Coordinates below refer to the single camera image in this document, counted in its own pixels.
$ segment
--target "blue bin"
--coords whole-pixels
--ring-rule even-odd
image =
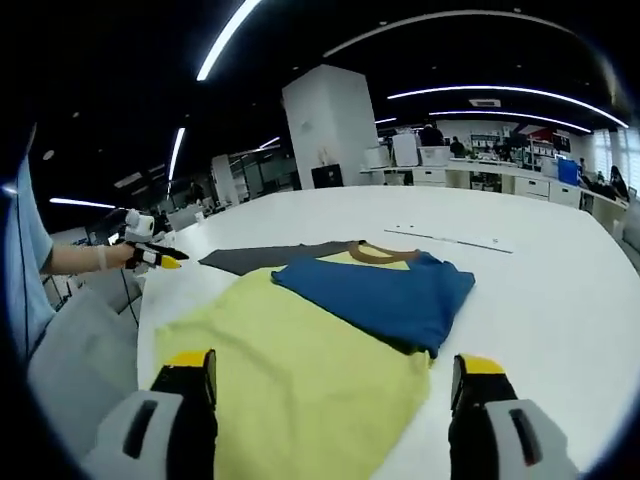
[[[579,185],[578,164],[573,160],[558,159],[558,180],[569,185]]]

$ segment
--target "window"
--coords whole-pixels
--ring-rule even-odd
[[[636,128],[618,130],[620,173],[628,187],[640,187],[640,132]]]
[[[609,180],[611,165],[613,165],[609,130],[596,130],[593,132],[593,151],[596,172],[602,172],[604,178]]]

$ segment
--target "brown collar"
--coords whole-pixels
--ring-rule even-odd
[[[386,257],[377,257],[375,255],[369,255],[360,250],[360,245],[368,248],[373,248],[381,253],[387,255]],[[388,265],[389,263],[406,262],[409,260],[415,260],[420,255],[418,250],[412,252],[395,252],[393,250],[387,250],[385,248],[376,247],[366,242],[352,243],[349,245],[349,254],[354,260],[362,263],[368,263],[369,265]]]

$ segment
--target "black ceiling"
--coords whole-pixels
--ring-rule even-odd
[[[631,70],[635,52],[620,48],[628,43],[633,19],[613,7],[529,0],[263,0],[209,79],[197,82],[204,58],[240,0],[117,0],[68,8],[48,3],[56,5],[25,9],[19,36],[30,44],[21,47],[16,63],[20,90],[38,121],[31,170],[41,205],[54,196],[127,204],[131,190],[113,184],[162,163],[168,169],[179,127],[187,132],[177,177],[205,171],[214,155],[287,137],[282,88],[321,63],[365,74],[376,116],[398,117],[400,123],[419,122],[433,110],[469,109],[468,99],[479,97],[501,99],[503,110],[587,128],[615,126],[580,107],[504,92],[387,100],[403,91],[465,84],[549,90],[628,123],[634,114],[615,76],[602,68],[606,53],[623,85],[638,80]],[[520,9],[582,38],[525,20],[457,16],[396,28],[322,56],[380,22],[463,9]],[[44,161],[48,150],[54,157]],[[157,183],[166,185],[165,179]],[[78,221],[66,217],[68,209],[60,214],[64,207],[41,208],[50,228]]]

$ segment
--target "desk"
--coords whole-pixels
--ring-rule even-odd
[[[591,190],[567,185],[566,183],[562,183],[557,179],[547,177],[542,173],[518,168],[513,163],[509,164],[506,162],[487,161],[482,161],[482,163],[480,162],[480,160],[451,159],[446,165],[443,166],[376,167],[361,170],[361,173],[383,174],[384,172],[405,173],[414,171],[444,171],[446,174],[446,185],[443,186],[454,188],[469,188],[469,175],[471,174],[471,172],[492,173],[495,175],[501,175],[503,177],[503,180],[509,180],[508,182],[503,183],[503,185],[505,185],[506,187],[506,191],[504,191],[505,187],[503,187],[503,192],[508,194],[514,193],[515,178],[524,178],[538,182],[548,182],[550,185],[557,185],[565,189],[577,191],[579,192],[579,195],[582,196],[582,198],[593,198],[593,210],[591,213],[594,218],[598,220],[598,222],[609,233],[613,232],[614,220],[621,221],[624,217],[625,211],[629,207],[628,203],[621,200],[611,200],[603,195],[594,193]]]
[[[384,232],[414,225],[434,236],[497,238],[511,255]],[[586,470],[630,412],[640,379],[640,278],[587,213],[528,198],[429,187],[348,187],[277,193],[179,232],[191,255],[149,272],[142,300],[138,379],[155,377],[154,330],[213,300],[235,277],[197,260],[218,248],[367,239],[419,248],[471,271],[477,284],[430,372],[431,395],[376,479],[449,478],[453,357],[485,355],[508,372],[569,438]]]

